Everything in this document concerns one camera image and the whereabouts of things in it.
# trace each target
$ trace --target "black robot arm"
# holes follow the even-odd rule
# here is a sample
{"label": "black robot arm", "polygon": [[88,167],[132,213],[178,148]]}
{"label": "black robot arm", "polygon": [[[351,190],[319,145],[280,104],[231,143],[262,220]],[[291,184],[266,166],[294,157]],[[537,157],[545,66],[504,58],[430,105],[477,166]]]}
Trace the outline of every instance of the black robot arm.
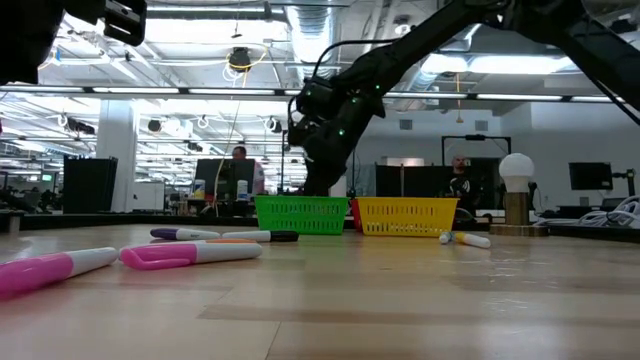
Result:
{"label": "black robot arm", "polygon": [[330,79],[312,77],[296,96],[303,115],[290,120],[289,143],[307,156],[305,194],[326,194],[383,95],[413,64],[465,27],[482,23],[554,45],[596,81],[640,110],[640,52],[586,12],[582,0],[453,0],[407,35],[358,58]]}
{"label": "black robot arm", "polygon": [[50,56],[65,13],[91,24],[104,22],[104,34],[137,46],[144,40],[145,0],[7,0],[0,6],[0,85],[38,83],[38,66]]}

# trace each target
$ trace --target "white column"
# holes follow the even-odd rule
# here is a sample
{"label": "white column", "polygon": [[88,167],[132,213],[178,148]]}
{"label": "white column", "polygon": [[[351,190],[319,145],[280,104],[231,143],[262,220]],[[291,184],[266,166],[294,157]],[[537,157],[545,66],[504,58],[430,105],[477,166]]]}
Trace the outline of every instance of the white column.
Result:
{"label": "white column", "polygon": [[111,211],[133,210],[140,117],[129,100],[102,100],[96,157],[118,159]]}

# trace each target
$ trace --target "plastic basket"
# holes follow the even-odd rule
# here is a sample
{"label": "plastic basket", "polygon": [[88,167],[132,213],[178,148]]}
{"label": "plastic basket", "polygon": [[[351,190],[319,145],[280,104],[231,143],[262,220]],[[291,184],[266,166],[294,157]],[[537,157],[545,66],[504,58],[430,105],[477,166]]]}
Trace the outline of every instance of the plastic basket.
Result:
{"label": "plastic basket", "polygon": [[451,231],[458,199],[358,198],[365,235],[438,237]]}
{"label": "plastic basket", "polygon": [[353,227],[357,232],[362,232],[362,219],[360,218],[358,199],[351,200],[351,215],[353,215]]}
{"label": "plastic basket", "polygon": [[257,196],[260,230],[340,235],[348,201],[346,197]]}

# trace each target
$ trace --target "person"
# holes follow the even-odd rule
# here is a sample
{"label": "person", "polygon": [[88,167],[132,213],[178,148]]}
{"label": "person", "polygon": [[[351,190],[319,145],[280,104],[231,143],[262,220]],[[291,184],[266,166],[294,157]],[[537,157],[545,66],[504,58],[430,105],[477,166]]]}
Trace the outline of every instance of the person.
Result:
{"label": "person", "polygon": [[42,203],[42,208],[46,209],[48,206],[53,205],[53,200],[55,195],[51,192],[51,190],[45,190],[42,195],[40,195],[40,202]]}
{"label": "person", "polygon": [[[244,160],[247,158],[247,149],[244,146],[236,146],[231,153],[234,160]],[[264,194],[264,169],[259,162],[255,162],[253,168],[253,189],[251,194]]]}
{"label": "person", "polygon": [[448,194],[460,198],[458,208],[462,208],[475,216],[482,189],[477,181],[467,173],[467,158],[456,155],[451,161],[453,171],[449,176]]}

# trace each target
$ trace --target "wooden tabletop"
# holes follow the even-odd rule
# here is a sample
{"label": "wooden tabletop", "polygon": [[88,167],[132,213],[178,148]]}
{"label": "wooden tabletop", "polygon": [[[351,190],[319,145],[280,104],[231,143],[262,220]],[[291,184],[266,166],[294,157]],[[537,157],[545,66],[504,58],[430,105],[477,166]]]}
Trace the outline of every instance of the wooden tabletop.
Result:
{"label": "wooden tabletop", "polygon": [[[0,261],[148,243],[152,227],[21,232]],[[116,263],[0,302],[0,359],[640,359],[637,245],[490,238],[346,232],[255,260]]]}

